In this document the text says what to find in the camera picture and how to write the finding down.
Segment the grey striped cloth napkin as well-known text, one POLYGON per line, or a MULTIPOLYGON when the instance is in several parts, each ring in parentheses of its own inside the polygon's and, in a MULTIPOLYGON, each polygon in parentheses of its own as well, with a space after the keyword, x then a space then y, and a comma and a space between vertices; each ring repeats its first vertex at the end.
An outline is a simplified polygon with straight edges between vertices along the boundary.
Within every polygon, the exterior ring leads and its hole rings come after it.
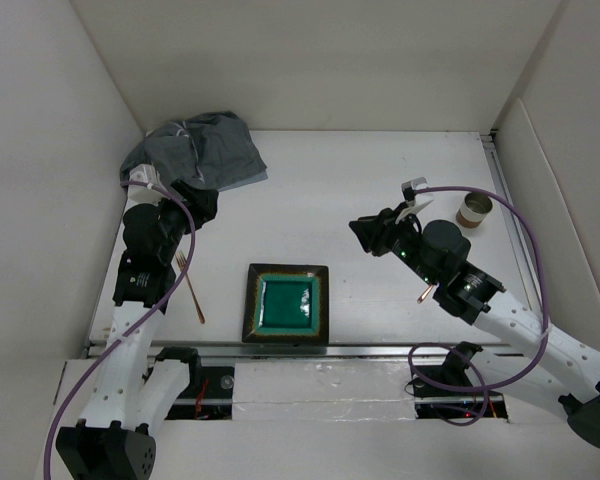
POLYGON ((231 111, 204 113, 186 120, 172 120, 152 131, 127 155, 120 179, 151 165, 163 187, 179 193, 180 180, 198 190, 230 190, 268 178, 267 166, 252 141, 244 120, 231 111))

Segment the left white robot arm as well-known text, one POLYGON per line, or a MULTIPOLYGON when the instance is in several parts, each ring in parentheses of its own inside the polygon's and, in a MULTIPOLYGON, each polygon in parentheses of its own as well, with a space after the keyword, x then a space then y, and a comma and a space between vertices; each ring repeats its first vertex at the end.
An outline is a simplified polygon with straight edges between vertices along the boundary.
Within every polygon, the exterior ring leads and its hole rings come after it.
POLYGON ((202 387, 198 353, 169 347, 149 366, 153 338, 171 295, 193 257, 175 268, 180 243, 194 239, 218 211, 219 193, 182 180, 170 187, 127 180, 122 217, 124 249, 113 293, 113 319, 104 352, 67 394, 52 420, 43 476, 59 455, 74 479, 147 479, 155 466, 155 436, 179 395, 202 387))

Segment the copper spoon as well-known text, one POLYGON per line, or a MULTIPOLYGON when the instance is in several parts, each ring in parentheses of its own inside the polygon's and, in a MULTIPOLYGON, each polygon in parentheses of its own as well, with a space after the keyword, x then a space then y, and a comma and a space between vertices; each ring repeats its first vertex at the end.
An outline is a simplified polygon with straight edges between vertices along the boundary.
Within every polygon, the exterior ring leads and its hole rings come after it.
POLYGON ((437 286, 436 284, 428 285, 426 290, 417 298, 417 303, 422 304, 427 299, 427 297, 431 294, 431 292, 435 290, 436 286, 437 286))

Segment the aluminium rail at table front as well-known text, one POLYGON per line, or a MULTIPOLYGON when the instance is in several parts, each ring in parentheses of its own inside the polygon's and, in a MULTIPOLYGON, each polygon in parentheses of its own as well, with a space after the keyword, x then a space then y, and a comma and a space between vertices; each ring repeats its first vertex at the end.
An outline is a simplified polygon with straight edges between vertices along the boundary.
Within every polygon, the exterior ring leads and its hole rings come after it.
MULTIPOLYGON (((162 348, 186 347, 195 348, 203 357, 406 357, 413 345, 411 344, 334 344, 334 345, 303 345, 303 344, 244 344, 217 342, 167 342, 154 341, 149 355, 155 356, 162 348)), ((511 346, 506 344, 487 343, 483 348, 499 356, 521 356, 511 346)), ((79 354, 79 359, 87 359, 104 353, 104 342, 87 342, 79 354)), ((439 347, 421 347, 416 351, 420 356, 441 356, 445 350, 439 347)))

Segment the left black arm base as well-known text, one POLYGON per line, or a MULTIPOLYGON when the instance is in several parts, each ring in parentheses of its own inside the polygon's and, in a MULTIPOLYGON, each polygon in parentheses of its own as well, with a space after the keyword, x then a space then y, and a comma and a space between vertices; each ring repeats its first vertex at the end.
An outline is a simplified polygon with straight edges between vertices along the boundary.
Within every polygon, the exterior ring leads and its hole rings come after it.
POLYGON ((191 347, 163 348, 150 361, 142 375, 146 384, 155 365, 166 360, 177 360, 189 369, 189 383, 169 410, 167 420, 230 420, 232 418, 235 367, 211 365, 191 347))

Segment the metal cup with cork base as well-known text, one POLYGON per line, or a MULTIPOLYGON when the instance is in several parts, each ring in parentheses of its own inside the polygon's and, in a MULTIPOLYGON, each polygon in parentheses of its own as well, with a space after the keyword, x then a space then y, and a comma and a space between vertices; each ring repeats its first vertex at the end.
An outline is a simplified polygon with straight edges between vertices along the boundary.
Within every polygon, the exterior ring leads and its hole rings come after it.
POLYGON ((488 195, 467 193, 456 213, 456 221, 465 228, 475 229, 483 223, 492 209, 493 203, 488 195))

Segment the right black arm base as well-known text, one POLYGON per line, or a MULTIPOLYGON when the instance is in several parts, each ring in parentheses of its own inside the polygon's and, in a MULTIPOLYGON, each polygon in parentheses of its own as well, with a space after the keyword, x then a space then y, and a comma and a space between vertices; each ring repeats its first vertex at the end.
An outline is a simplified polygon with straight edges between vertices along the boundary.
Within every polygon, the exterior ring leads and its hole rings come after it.
MULTIPOLYGON (((441 364, 419 365, 417 369, 432 381, 452 387, 477 387, 471 379, 473 369, 456 354, 449 351, 441 364)), ((490 392, 487 400, 482 392, 457 392, 441 389, 425 382, 416 372, 405 384, 404 392, 415 399, 417 419, 438 419, 455 426, 472 425, 480 417, 507 419, 504 397, 490 392)))

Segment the copper fork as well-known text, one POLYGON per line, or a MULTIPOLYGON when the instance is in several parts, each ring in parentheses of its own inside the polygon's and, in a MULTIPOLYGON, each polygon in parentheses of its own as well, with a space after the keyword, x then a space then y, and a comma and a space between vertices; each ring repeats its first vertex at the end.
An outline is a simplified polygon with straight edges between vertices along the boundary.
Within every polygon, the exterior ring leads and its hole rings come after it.
POLYGON ((187 286, 189 288, 189 291, 191 293, 192 300, 193 300, 194 306, 195 306, 195 310, 196 310, 196 313, 197 313, 197 316, 198 316, 198 320, 199 320, 199 322, 202 325, 204 325, 206 323, 206 318, 205 318, 204 313, 203 313, 203 311, 201 309, 201 305, 200 305, 200 303, 198 301, 198 298, 197 298, 197 295, 195 293, 195 290, 194 290, 193 284, 191 282, 191 279, 190 279, 188 273, 185 271, 186 257, 185 257, 184 253, 181 250, 178 250, 176 252, 176 254, 175 254, 175 260, 177 262, 177 265, 178 265, 180 271, 185 274, 185 281, 186 281, 187 286))

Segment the green square ceramic plate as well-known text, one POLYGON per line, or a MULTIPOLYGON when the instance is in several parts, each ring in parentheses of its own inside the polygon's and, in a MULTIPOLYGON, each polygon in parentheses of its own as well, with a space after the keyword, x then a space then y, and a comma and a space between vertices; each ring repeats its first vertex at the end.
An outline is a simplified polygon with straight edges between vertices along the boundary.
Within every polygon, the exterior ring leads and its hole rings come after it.
POLYGON ((252 263, 248 267, 242 341, 329 343, 329 269, 324 265, 252 263))

